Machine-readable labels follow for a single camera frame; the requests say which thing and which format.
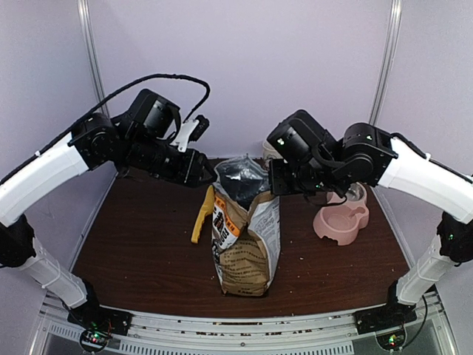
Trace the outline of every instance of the white wall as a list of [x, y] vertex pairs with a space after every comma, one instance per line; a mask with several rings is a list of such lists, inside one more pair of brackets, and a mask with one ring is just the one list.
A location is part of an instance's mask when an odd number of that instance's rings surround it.
[[[0, 1], [0, 175], [5, 176], [95, 102], [77, 2]], [[112, 179], [111, 166], [71, 180], [27, 211], [36, 237], [69, 266]], [[0, 270], [0, 354], [25, 354], [44, 292]]]
[[[309, 111], [337, 137], [367, 121], [376, 90], [390, 1], [97, 0], [90, 2], [106, 92], [138, 76], [179, 72], [207, 80], [200, 110], [211, 128], [196, 145], [211, 157], [262, 154], [289, 114]], [[203, 89], [146, 86], [182, 107]], [[137, 90], [110, 104], [118, 114]]]
[[[439, 161], [473, 173], [473, 3], [404, 0], [401, 32], [379, 126], [402, 132]], [[426, 250], [441, 211], [383, 190], [415, 259]], [[460, 347], [473, 334], [473, 265], [438, 284]]]

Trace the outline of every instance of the yellow scoop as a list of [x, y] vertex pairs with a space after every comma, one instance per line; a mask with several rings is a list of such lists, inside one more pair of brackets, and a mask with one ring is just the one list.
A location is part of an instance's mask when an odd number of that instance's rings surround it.
[[214, 187], [210, 185], [205, 194], [204, 203], [202, 204], [202, 207], [200, 207], [199, 215], [195, 221], [194, 230], [192, 231], [191, 242], [195, 244], [199, 242], [200, 232], [202, 231], [202, 225], [204, 224], [205, 218], [214, 211], [214, 200]]

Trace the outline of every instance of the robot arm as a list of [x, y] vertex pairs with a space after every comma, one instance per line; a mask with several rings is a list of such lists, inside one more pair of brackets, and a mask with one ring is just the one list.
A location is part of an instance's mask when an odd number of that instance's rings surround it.
[[351, 183], [383, 186], [444, 210], [437, 235], [408, 274], [395, 281], [385, 306], [355, 314], [360, 334], [406, 322], [415, 304], [452, 266], [473, 260], [473, 183], [424, 154], [400, 134], [354, 124], [336, 141], [307, 112], [281, 122], [268, 142], [284, 160], [270, 162], [275, 195], [334, 191]]
[[[176, 132], [165, 138], [173, 122]], [[183, 186], [211, 183], [217, 176], [207, 157], [188, 148], [208, 126], [201, 115], [181, 124], [179, 107], [148, 89], [122, 115], [109, 119], [91, 113], [79, 120], [49, 149], [0, 182], [0, 264], [29, 274], [58, 296], [72, 322], [125, 334], [130, 315], [100, 307], [93, 287], [63, 268], [35, 238], [24, 212], [62, 183], [107, 161], [121, 174], [134, 167]]]

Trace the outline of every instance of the vertical metal pole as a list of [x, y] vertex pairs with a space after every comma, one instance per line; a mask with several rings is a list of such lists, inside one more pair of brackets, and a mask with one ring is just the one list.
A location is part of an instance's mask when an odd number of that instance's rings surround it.
[[[89, 65], [92, 73], [92, 81], [94, 84], [94, 91], [97, 101], [105, 98], [103, 91], [102, 77], [98, 69], [97, 52], [95, 51], [94, 36], [92, 33], [92, 23], [89, 14], [89, 2], [87, 0], [78, 0], [79, 19], [81, 20], [82, 33], [84, 34], [84, 41], [86, 42], [87, 54], [89, 56]], [[107, 105], [103, 105], [102, 113], [110, 117]]]
[[372, 105], [370, 124], [375, 126], [378, 122], [381, 106], [386, 95], [387, 81], [391, 72], [394, 54], [398, 45], [399, 28], [401, 27], [401, 5], [402, 0], [392, 0], [391, 16], [387, 29], [386, 46], [384, 48], [383, 63], [379, 74], [378, 87], [376, 89], [375, 100]]

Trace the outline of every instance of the brown table surface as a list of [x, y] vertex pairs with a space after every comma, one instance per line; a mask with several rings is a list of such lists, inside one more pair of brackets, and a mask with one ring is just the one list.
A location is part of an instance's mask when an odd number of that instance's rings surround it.
[[132, 174], [142, 182], [115, 181], [75, 265], [104, 305], [190, 317], [319, 314], [383, 303], [388, 286], [408, 270], [370, 190], [368, 227], [344, 247], [315, 235], [316, 210], [302, 196], [281, 197], [282, 249], [267, 295], [225, 296], [209, 221], [200, 243], [191, 243], [206, 188]]

